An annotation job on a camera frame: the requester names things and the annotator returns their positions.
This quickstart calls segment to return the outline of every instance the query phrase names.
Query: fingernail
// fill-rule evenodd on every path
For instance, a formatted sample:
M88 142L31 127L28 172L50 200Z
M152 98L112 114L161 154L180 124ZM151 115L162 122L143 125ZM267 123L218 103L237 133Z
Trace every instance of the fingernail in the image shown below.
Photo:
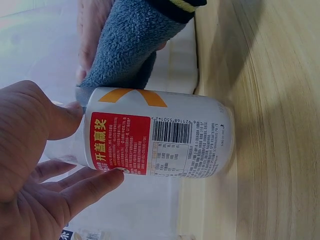
M65 108L67 109L67 111L70 114L72 114L76 117L83 115L82 106L80 105L80 103L78 101L70 102L69 104L67 104L65 106Z
M87 76L86 70L84 70L84 68L82 66L79 66L76 70L76 73L75 73L75 77L76 77L77 82L79 84L81 84L86 76Z

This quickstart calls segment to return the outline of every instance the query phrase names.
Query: wooden shelf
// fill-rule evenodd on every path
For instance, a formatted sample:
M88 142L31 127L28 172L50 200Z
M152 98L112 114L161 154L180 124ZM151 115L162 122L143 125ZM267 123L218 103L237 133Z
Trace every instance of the wooden shelf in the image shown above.
M320 239L320 2L208 0L197 94L231 107L225 172L185 179L179 231L197 240Z

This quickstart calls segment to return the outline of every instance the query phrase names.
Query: finger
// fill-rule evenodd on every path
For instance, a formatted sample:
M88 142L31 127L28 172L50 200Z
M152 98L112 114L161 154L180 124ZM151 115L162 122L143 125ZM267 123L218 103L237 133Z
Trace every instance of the finger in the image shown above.
M42 156L48 139L72 135L82 108L54 105L32 81L0 89L0 201L10 201Z
M103 171L94 170L89 167L84 167L74 174L58 181L58 182L46 182L43 183L42 186L48 190L54 192L61 192L62 190L71 187L72 185L88 178L92 178L94 176L102 174Z
M124 181L120 170L111 170L98 176L82 180L63 190L60 194L66 200L72 219L86 207L100 200Z
M79 102L69 103L65 107L60 107L53 103L50 106L48 140L64 139L74 134L83 116L83 109Z
M82 66L79 66L75 73L75 78L78 84L81 84L85 77L87 76L87 72L83 69Z
M79 61L85 71L89 71L94 62L101 30L97 22L99 9L90 1L83 2L83 25L80 39Z
M69 172L75 167L76 165L52 159L39 163L32 172L31 177L36 183L43 183L50 178Z
M83 0L78 0L78 14L76 18L76 29L78 32L78 35L82 36L82 30L84 27L84 3Z
M160 51L160 50L164 49L166 45L167 45L167 42L162 43L162 44L157 48L157 51Z

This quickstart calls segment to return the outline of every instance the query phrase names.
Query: microfiber cloth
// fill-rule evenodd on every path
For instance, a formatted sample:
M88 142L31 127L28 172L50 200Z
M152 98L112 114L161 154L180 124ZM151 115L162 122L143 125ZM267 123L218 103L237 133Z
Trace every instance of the microfiber cloth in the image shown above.
M92 68L79 87L144 89L156 60L156 49L186 26L195 6L205 3L116 0L102 30Z

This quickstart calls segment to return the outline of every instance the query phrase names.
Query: sleeve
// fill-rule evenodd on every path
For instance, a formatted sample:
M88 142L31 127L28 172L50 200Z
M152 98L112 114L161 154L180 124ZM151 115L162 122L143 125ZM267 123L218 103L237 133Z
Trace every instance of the sleeve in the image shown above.
M207 0L146 0L151 6L168 18L186 24L195 16L197 7L207 4Z

